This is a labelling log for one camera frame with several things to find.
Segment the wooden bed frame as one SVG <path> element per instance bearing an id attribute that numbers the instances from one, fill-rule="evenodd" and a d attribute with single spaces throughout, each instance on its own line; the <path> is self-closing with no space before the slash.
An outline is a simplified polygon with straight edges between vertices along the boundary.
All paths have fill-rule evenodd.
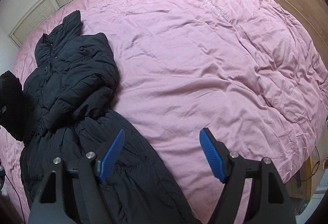
<path id="1" fill-rule="evenodd" d="M 290 197 L 309 200 L 318 188 L 324 175 L 327 159 L 327 123 L 309 158 L 285 184 Z"/>

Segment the pink bed duvet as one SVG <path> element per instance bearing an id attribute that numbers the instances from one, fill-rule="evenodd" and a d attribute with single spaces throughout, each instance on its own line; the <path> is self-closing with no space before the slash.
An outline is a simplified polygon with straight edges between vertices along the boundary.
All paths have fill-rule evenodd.
<path id="1" fill-rule="evenodd" d="M 327 69 L 308 31 L 274 0 L 74 0 L 26 38 L 13 75 L 80 11 L 82 34 L 103 33 L 120 81 L 111 104 L 155 149 L 198 223 L 222 195 L 200 145 L 209 128 L 239 157 L 268 157 L 287 182 L 327 117 Z"/>

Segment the black puffer coat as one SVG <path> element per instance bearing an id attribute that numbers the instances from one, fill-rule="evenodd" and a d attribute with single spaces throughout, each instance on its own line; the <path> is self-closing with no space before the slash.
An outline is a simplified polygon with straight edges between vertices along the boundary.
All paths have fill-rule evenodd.
<path id="1" fill-rule="evenodd" d="M 77 160 L 123 130 L 113 172 L 99 184 L 115 221 L 198 223 L 155 149 L 111 107 L 120 75 L 106 35 L 82 34 L 76 10 L 41 36 L 35 58 L 24 84 L 1 75 L 1 126 L 24 144 L 19 162 L 28 203 L 55 158 Z"/>

